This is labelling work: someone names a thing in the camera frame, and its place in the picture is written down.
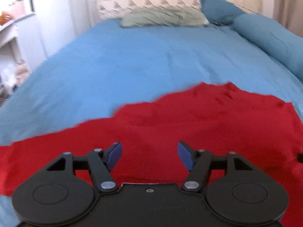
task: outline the red cloth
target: red cloth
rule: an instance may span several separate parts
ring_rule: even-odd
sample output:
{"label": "red cloth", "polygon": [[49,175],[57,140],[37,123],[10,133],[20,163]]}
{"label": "red cloth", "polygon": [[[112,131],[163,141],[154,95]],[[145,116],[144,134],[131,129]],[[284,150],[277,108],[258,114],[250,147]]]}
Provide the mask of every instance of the red cloth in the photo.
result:
{"label": "red cloth", "polygon": [[[223,86],[200,84],[154,103],[126,105],[113,118],[0,148],[0,193],[14,189],[62,152],[86,155],[113,142],[123,146],[112,175],[118,183],[181,183],[187,171],[177,155],[178,141],[215,155],[236,151],[281,183],[290,205],[286,227],[303,223],[303,124],[291,103]],[[212,179],[222,174],[213,171]],[[87,173],[77,176],[88,179]]]}

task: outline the blue bedsheet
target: blue bedsheet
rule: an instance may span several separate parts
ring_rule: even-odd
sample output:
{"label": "blue bedsheet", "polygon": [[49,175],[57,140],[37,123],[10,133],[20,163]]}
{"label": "blue bedsheet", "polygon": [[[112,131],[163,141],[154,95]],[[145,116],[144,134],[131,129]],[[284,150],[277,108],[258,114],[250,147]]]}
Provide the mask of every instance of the blue bedsheet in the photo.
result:
{"label": "blue bedsheet", "polygon": [[[0,144],[110,117],[125,103],[153,101],[200,82],[293,102],[303,119],[303,85],[229,27],[120,28],[99,23],[46,60],[0,109]],[[10,201],[0,198],[10,207]],[[4,207],[3,226],[16,224]]]}

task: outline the patterned pillowcase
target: patterned pillowcase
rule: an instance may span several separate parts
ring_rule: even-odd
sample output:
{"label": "patterned pillowcase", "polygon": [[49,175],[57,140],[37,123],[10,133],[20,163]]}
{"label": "patterned pillowcase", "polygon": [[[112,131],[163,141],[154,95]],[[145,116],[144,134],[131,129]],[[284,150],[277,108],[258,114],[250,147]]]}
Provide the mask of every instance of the patterned pillowcase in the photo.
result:
{"label": "patterned pillowcase", "polygon": [[193,8],[200,11],[199,0],[99,0],[100,19],[123,18],[137,8]]}

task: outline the black plastic mount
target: black plastic mount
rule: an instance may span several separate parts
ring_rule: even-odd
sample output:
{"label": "black plastic mount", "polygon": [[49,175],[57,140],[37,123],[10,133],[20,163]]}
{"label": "black plastic mount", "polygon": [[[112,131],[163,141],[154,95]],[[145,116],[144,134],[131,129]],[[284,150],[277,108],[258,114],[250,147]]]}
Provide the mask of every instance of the black plastic mount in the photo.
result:
{"label": "black plastic mount", "polygon": [[[215,156],[180,142],[179,157],[190,171],[181,189],[176,184],[119,189],[109,172],[121,154],[120,143],[87,156],[61,154],[15,190],[20,226],[282,226],[287,192],[235,152]],[[88,170],[93,186],[75,170]],[[225,170],[225,176],[208,184],[212,170]]]}

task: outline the metal pin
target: metal pin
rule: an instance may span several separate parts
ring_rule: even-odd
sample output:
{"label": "metal pin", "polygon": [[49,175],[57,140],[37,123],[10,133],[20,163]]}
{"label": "metal pin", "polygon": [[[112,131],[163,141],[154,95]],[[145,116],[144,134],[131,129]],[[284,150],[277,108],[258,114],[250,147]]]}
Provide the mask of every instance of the metal pin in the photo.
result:
{"label": "metal pin", "polygon": [[188,181],[184,184],[187,189],[196,189],[199,187],[199,183],[195,181]]}
{"label": "metal pin", "polygon": [[114,187],[116,187],[115,182],[112,181],[106,181],[101,183],[101,188],[102,189],[113,189]]}

